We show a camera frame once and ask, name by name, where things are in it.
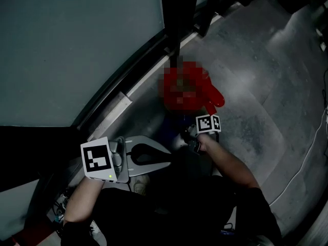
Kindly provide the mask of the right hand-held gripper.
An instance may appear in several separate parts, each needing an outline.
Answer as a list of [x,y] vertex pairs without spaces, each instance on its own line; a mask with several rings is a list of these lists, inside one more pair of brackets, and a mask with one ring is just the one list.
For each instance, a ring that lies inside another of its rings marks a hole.
[[190,151],[200,152],[201,144],[197,136],[202,133],[214,135],[212,138],[219,142],[219,133],[221,132],[221,123],[218,115],[202,115],[195,117],[195,125],[188,126],[182,132],[182,138],[188,145]]

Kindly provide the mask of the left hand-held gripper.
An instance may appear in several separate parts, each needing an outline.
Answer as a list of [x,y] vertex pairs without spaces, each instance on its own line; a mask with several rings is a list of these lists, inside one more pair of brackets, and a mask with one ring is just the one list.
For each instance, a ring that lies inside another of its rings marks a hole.
[[171,152],[143,135],[115,140],[103,137],[81,144],[80,149],[85,176],[94,180],[128,183],[129,177],[145,175],[170,165],[166,159],[153,155]]

